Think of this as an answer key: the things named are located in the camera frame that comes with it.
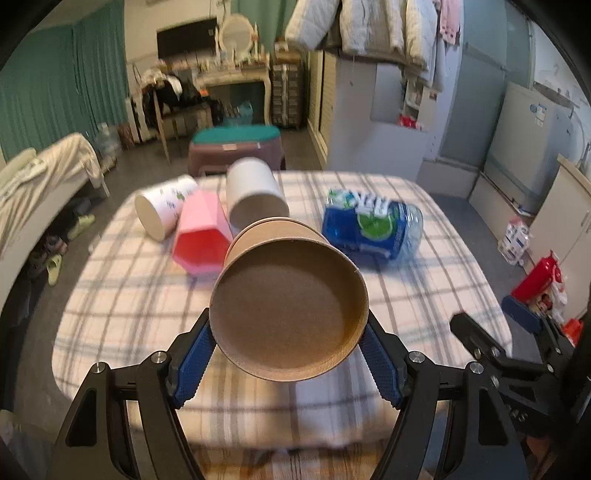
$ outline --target metal screw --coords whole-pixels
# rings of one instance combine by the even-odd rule
[[[415,364],[422,364],[425,361],[425,356],[421,352],[417,352],[416,350],[410,352],[408,354],[408,357],[410,358],[410,361]]]
[[[106,363],[104,362],[97,362],[92,367],[90,367],[90,371],[94,374],[100,374],[106,367]]]
[[[478,362],[472,362],[470,363],[470,370],[472,370],[476,375],[480,375],[484,371],[484,367]]]
[[[152,353],[152,356],[150,357],[150,359],[155,364],[161,364],[162,362],[164,362],[167,359],[167,357],[168,357],[168,355],[166,354],[166,352],[163,352],[162,350],[160,350],[158,352]]]

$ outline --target white cup with green print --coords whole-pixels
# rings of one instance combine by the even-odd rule
[[[195,179],[183,175],[147,189],[135,196],[135,211],[146,233],[161,242],[177,226],[185,198],[199,186]]]

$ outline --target pink hexagonal cup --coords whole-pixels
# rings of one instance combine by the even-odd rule
[[[178,220],[173,260],[191,275],[220,271],[231,242],[232,232],[217,195],[193,192]]]

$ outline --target blue bottle label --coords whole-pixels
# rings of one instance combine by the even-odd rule
[[[406,225],[404,203],[371,193],[329,191],[323,233],[333,245],[395,258],[404,241]]]

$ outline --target red bottle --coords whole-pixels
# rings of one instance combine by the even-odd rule
[[[556,264],[554,252],[550,250],[550,255],[540,259],[530,274],[511,292],[511,296],[521,303],[529,303],[550,286]]]

